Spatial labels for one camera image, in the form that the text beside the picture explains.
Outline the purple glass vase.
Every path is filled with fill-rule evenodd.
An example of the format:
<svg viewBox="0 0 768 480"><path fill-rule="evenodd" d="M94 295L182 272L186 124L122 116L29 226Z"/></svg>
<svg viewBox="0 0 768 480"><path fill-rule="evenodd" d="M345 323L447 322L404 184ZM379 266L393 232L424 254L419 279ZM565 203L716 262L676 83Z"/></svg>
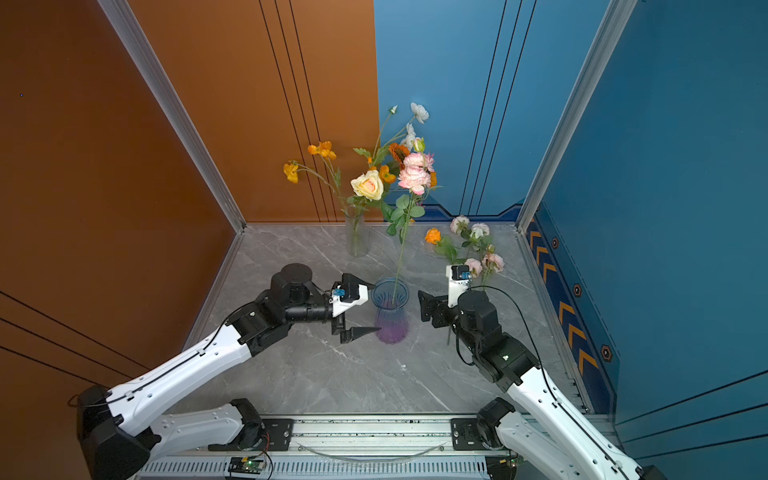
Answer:
<svg viewBox="0 0 768 480"><path fill-rule="evenodd" d="M409 299L409 289L400 279L385 278L375 284L371 301L377 309L376 336L382 343L394 345L408 335L409 322L405 307Z"/></svg>

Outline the clear ribbed glass vase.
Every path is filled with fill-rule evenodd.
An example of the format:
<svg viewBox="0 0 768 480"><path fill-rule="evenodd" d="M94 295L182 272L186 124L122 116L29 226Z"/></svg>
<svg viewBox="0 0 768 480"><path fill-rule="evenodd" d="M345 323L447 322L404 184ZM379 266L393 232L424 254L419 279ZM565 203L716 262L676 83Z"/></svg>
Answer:
<svg viewBox="0 0 768 480"><path fill-rule="evenodd" d="M362 213L345 213L346 246L352 257L362 257L369 251L369 229Z"/></svg>

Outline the cream white rose stem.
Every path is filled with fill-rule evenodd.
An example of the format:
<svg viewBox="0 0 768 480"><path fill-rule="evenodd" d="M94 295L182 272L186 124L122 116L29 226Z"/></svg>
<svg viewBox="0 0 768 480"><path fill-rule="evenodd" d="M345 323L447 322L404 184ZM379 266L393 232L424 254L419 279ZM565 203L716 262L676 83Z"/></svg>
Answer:
<svg viewBox="0 0 768 480"><path fill-rule="evenodd" d="M378 170L371 169L350 181L353 195L348 198L351 216L377 208L386 193L386 184Z"/></svg>

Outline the bright pink rose stem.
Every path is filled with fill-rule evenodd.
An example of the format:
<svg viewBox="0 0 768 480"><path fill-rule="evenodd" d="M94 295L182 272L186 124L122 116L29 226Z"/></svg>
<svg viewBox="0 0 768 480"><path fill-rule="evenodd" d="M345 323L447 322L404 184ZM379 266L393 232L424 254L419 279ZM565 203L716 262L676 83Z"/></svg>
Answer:
<svg viewBox="0 0 768 480"><path fill-rule="evenodd" d="M400 245L393 286L389 291L392 298L395 298L398 291L410 225L425 215L423 203L433 189L432 173L431 157L423 152L411 153L403 160L397 180L402 194L395 200L394 207L386 217L389 222L387 233L395 237Z"/></svg>

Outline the orange poppy flower stem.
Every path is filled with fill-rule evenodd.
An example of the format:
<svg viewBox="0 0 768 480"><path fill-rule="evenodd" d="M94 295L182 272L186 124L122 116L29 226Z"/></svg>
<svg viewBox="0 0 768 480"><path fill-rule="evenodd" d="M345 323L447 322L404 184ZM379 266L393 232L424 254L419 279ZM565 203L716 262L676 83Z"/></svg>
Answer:
<svg viewBox="0 0 768 480"><path fill-rule="evenodd" d="M314 177L331 189L336 199L338 210L346 217L351 217L350 204L342 191L341 169L333 164L337 159L337 154L333 150L333 143L326 140L320 141L317 144L310 144L307 147L307 151L312 157L318 157L321 160L322 168L313 168L312 166L302 164L298 160L289 160L283 165L283 173L286 180L290 183L298 184L302 174Z"/></svg>

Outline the orange gerbera flower stem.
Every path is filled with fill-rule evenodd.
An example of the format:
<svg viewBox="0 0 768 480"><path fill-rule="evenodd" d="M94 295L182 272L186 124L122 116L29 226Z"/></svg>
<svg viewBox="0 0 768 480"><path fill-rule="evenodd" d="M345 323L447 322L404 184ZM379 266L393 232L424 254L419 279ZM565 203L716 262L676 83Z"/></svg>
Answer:
<svg viewBox="0 0 768 480"><path fill-rule="evenodd" d="M391 157L391 160L387 163L390 168L397 167L398 169L402 169L404 167L405 158L411 154L411 150L406 145L396 142L390 143L387 147L387 151Z"/></svg>

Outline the white ranunculus flower stem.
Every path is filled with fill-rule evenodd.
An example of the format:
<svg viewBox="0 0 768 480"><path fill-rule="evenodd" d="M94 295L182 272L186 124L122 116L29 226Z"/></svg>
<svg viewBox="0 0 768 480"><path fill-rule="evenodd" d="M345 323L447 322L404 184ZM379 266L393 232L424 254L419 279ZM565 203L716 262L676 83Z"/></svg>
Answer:
<svg viewBox="0 0 768 480"><path fill-rule="evenodd" d="M390 144L400 145L408 152L417 151L417 144L423 139L416 133L415 123L424 125L430 118L429 111L423 104L410 103L410 118L402 122L394 133L387 134L388 124L398 115L398 106L393 105L386 111L386 116L381 123L379 133L375 141L373 154L377 155L382 149L387 150Z"/></svg>

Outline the single orange ranunculus stem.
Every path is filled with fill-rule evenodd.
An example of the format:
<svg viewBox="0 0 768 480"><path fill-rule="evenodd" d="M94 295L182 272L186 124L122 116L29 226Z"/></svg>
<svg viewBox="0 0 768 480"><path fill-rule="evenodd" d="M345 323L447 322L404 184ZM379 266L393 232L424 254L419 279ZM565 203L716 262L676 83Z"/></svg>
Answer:
<svg viewBox="0 0 768 480"><path fill-rule="evenodd" d="M429 229L425 235L425 242L433 247L436 254L446 259L449 265L463 263L453 239L450 236L444 236L439 229Z"/></svg>

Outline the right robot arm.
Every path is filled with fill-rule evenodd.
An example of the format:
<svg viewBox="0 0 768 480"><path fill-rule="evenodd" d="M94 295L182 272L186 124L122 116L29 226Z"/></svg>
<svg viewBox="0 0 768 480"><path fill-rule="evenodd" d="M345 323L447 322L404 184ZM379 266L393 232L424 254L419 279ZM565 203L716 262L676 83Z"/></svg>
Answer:
<svg viewBox="0 0 768 480"><path fill-rule="evenodd" d="M477 414L488 446L521 455L549 479L664 478L658 467L625 454L566 398L538 355L502 330L484 291L455 300L421 291L418 299L423 321L451 328L471 365L503 393Z"/></svg>

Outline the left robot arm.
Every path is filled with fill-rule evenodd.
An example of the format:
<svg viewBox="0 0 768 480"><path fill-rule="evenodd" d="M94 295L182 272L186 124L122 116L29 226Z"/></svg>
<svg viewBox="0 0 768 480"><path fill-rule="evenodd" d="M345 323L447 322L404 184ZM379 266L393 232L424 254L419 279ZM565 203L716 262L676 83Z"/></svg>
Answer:
<svg viewBox="0 0 768 480"><path fill-rule="evenodd" d="M208 381L286 338L297 323L329 323L343 343L372 333L370 327L347 327L345 314L365 304L373 288L345 273L323 290L314 284L308 266L288 264L272 276L268 289L189 349L125 383L83 391L75 405L77 439L91 477L128 479L153 460L197 447L265 448L267 428L247 399L186 414L167 411Z"/></svg>

